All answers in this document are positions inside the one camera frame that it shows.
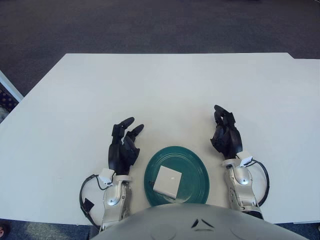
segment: green plate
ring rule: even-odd
[[[176,199],[153,190],[161,165],[182,173]],[[149,161],[144,173],[144,191],[151,206],[170,203],[205,204],[209,186],[203,162],[193,151],[182,146],[169,146],[158,151]]]

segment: dark carpet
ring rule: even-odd
[[[314,0],[0,0],[0,70],[26,95],[65,53],[320,59]]]

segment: white table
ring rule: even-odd
[[[133,213],[149,207],[144,171],[167,146],[195,152],[209,174],[208,204],[228,207],[213,106],[233,112],[243,148],[263,162],[271,223],[320,220],[320,62],[287,53],[66,54],[0,124],[0,218],[89,224],[83,180],[108,166],[113,124],[144,124],[131,168]],[[260,199],[265,179],[251,167]],[[100,224],[103,192],[83,194]]]

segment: small white box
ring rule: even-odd
[[[181,172],[165,166],[160,166],[153,186],[153,191],[176,199],[181,175]]]

